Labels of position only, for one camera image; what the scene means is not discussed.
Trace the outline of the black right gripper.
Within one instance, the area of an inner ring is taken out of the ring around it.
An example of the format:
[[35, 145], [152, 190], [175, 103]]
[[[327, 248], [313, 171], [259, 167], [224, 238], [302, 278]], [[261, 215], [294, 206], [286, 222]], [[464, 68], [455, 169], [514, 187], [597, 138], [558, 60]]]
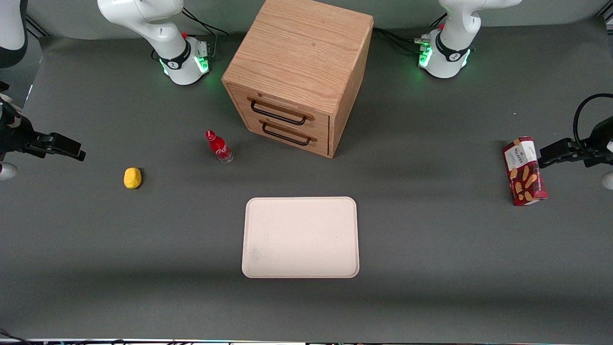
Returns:
[[1, 104], [0, 121], [0, 160], [7, 153], [17, 151], [28, 153], [40, 159], [46, 155], [61, 155], [78, 161], [84, 161], [86, 152], [81, 150], [81, 144], [59, 133], [39, 135], [31, 121], [20, 115], [17, 109], [9, 103]]

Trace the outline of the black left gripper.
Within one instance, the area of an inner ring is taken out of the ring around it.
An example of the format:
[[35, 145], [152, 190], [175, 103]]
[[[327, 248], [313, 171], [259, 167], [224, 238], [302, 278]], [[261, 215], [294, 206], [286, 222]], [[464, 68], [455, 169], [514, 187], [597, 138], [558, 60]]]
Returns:
[[582, 160], [585, 160], [585, 167], [598, 164], [613, 165], [612, 139], [613, 117], [611, 116], [595, 125], [585, 140], [585, 147], [593, 157], [587, 159], [588, 156], [575, 140], [564, 138], [540, 150], [539, 168], [545, 169], [558, 163]]

